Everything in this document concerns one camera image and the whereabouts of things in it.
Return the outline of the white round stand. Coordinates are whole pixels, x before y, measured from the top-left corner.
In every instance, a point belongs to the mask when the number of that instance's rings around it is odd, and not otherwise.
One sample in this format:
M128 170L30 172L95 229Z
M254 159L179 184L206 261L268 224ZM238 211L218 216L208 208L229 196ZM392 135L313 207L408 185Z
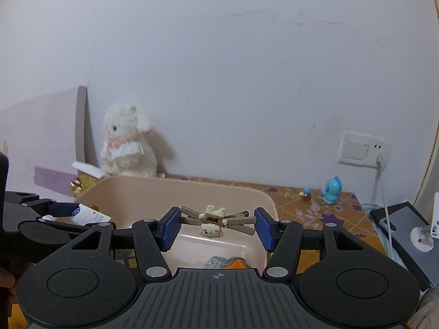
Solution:
M412 244L421 252L428 253L435 247L435 240L438 240L438 210L439 193L435 193L432 223L429 226L415 227L412 229L410 239Z

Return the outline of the orange item in basket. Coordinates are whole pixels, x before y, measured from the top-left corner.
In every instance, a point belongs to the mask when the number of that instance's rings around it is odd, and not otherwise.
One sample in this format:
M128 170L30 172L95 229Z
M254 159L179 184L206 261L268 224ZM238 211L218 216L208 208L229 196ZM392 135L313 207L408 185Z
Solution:
M248 269L250 266L245 259L241 257L229 258L224 266L227 270Z

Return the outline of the small mushroom figurine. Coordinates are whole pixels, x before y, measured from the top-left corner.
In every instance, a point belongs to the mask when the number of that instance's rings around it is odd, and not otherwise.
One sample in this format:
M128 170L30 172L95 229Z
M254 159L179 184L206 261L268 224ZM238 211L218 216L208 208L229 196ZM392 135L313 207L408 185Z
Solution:
M311 193L312 190L306 188L306 189L302 189L298 194L303 201L311 201Z

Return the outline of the green plaid cloth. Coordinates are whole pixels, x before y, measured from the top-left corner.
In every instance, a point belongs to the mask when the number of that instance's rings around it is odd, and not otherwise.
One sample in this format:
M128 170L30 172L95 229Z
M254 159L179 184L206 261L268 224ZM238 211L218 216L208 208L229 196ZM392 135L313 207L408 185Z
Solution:
M228 259L221 256L212 256L205 262L204 268L211 270L220 270L226 267Z

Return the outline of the gold foil snack bag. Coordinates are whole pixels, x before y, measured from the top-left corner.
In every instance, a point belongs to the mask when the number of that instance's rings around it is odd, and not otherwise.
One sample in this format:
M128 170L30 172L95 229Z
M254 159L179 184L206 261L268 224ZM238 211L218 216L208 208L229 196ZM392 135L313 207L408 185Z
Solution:
M71 192L75 198L108 177L102 169L88 163L75 161L71 166L77 170L77 177L71 181Z

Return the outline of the blue bird figurine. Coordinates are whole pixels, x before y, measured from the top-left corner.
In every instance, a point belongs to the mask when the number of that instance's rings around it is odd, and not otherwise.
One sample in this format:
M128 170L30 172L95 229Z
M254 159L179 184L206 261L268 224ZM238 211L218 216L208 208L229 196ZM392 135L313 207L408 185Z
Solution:
M335 204L342 193L342 182L338 176L328 180L325 187L321 190L322 201L326 204Z

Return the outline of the white plush bunny toy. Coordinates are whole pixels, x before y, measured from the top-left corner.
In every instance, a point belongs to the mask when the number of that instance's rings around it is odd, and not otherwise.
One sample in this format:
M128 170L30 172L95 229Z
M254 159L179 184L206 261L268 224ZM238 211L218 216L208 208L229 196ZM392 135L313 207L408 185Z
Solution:
M136 106L114 104L103 118L104 140L100 167L110 175L155 177L158 160L148 137L151 122Z

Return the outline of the beige plastic storage basket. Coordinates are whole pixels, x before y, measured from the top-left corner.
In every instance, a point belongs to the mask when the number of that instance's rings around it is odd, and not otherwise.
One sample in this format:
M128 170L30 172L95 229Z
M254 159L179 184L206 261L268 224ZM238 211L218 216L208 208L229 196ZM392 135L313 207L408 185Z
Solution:
M118 229L131 227L143 218L159 219L174 206L203 212L209 205L226 208L229 214L262 207L277 218L274 201L250 188L157 177L108 177L82 193L77 202L97 207L110 216ZM207 239L197 226L184 224L164 258L172 271L180 267L203 268L213 256L241 257L262 271L267 252L257 236L226 229L220 239Z

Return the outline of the pink and purple headboard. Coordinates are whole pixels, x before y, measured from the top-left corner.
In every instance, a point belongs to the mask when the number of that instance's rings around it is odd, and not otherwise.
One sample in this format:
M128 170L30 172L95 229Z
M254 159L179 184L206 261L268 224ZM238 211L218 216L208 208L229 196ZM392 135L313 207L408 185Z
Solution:
M1 151L9 159L6 190L71 201L71 164L84 162L87 88L17 103L1 110Z

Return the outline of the white wall switch socket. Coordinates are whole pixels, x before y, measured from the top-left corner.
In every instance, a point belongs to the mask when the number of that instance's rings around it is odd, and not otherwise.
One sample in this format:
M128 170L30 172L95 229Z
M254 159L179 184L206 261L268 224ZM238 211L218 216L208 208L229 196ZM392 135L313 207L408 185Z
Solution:
M378 156L389 156L391 144L383 137L344 131L338 162L342 164L378 168Z

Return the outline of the grey laptop device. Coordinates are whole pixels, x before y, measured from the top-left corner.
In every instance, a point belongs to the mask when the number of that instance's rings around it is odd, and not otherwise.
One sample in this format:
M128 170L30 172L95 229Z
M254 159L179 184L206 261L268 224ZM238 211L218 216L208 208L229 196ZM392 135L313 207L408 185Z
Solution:
M428 253L419 251L410 239L415 227L429 226L423 216L408 202L397 204L385 213L383 208L370 211L376 225L392 238L392 246L407 269L415 275L422 291L438 286L438 240Z

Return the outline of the cream bear hair clip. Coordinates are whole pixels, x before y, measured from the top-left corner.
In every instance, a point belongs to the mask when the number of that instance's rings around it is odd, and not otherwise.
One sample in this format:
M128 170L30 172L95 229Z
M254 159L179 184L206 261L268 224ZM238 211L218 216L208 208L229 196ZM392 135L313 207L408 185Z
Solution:
M181 223L198 226L200 235L205 238L221 238L224 229L241 232L249 236L255 233L254 226L257 223L257 218L250 216L247 210L228 215L226 208L217 209L215 206L209 205L204 212L198 212L187 206L182 206L181 212Z

